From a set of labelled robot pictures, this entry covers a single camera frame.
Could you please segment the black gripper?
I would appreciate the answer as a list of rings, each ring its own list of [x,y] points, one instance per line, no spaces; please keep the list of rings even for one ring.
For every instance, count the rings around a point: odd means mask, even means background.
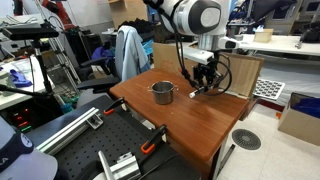
[[[204,87],[204,82],[202,80],[203,78],[207,79],[207,84],[210,86],[210,88],[215,88],[215,79],[219,77],[217,73],[217,65],[218,61],[213,60],[208,64],[198,63],[193,67],[193,77],[198,88]]]

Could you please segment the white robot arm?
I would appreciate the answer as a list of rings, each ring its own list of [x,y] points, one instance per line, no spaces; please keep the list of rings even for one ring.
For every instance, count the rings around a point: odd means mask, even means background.
[[[194,61],[199,65],[212,65],[209,69],[207,84],[204,85],[202,78],[196,81],[191,79],[185,68],[184,51],[181,35],[197,36],[199,38],[199,49],[195,53],[212,50],[236,49],[239,42],[226,36],[226,25],[230,0],[143,0],[143,2],[155,9],[160,15],[160,21],[164,27],[174,34],[178,61],[181,74],[194,88],[218,87],[224,77],[214,81],[216,76],[216,64],[208,59],[200,60],[198,56]]]

